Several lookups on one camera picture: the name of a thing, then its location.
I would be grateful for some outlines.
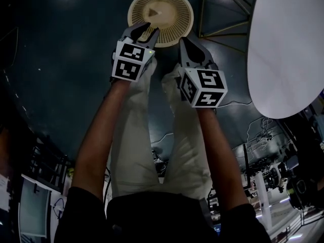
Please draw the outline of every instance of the leg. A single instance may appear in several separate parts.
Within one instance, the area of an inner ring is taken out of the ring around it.
[[[175,77],[177,67],[162,80],[174,119],[174,147],[167,167],[164,191],[184,196],[207,198],[212,179],[206,157],[203,134],[197,112],[188,102],[182,102]]]
[[[115,127],[111,149],[112,197],[148,191],[158,184],[148,130],[148,92],[154,58],[137,83],[131,83]]]

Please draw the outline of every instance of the dark floor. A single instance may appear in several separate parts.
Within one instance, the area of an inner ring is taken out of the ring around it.
[[[8,40],[15,44],[18,35],[18,46],[17,51],[8,50],[7,53],[11,54],[7,60],[12,59],[14,64],[1,71],[0,82],[10,92],[30,128],[49,135],[72,159],[76,157],[86,129],[109,88],[111,53],[127,27],[131,2],[2,0],[2,7],[7,12],[5,15],[13,14],[14,18],[1,28],[0,37],[14,27],[18,27],[18,34],[14,29],[0,45]],[[193,32],[197,33],[199,0],[189,2],[195,14]],[[211,33],[245,18],[232,0],[205,0],[202,32]],[[247,28],[237,28],[233,32],[247,32]],[[246,37],[218,39],[241,50],[247,46]],[[225,72],[229,92],[222,103],[232,100],[249,103],[245,55],[206,40],[202,43],[212,53],[219,69]],[[176,64],[177,46],[156,51],[158,67],[152,77],[149,100],[151,141],[172,132],[173,116],[170,110],[165,111],[169,106],[160,80]],[[246,142],[250,122],[262,116],[253,104],[219,108],[217,115],[231,147]],[[260,123],[251,125],[250,138],[260,131]],[[157,145],[158,152],[168,157],[172,143],[173,136],[167,136]],[[254,158],[272,155],[285,143],[284,135],[278,135],[273,146],[255,152]]]

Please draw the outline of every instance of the desk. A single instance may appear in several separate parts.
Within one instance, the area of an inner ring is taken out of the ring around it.
[[[252,101],[269,118],[306,108],[324,87],[324,0],[256,0],[248,46]]]

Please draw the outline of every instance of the black shirt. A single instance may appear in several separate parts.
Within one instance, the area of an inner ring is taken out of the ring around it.
[[[251,205],[221,215],[221,233],[211,228],[200,202],[178,194],[143,192],[112,199],[107,219],[100,199],[83,189],[69,190],[63,217],[55,235],[59,242],[109,242],[124,239],[166,241],[270,242]]]

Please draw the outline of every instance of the white box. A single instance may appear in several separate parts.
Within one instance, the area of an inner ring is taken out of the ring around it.
[[[180,89],[191,107],[216,108],[227,93],[224,72],[212,69],[182,68]]]
[[[152,61],[154,54],[154,50],[118,41],[112,76],[137,82]]]

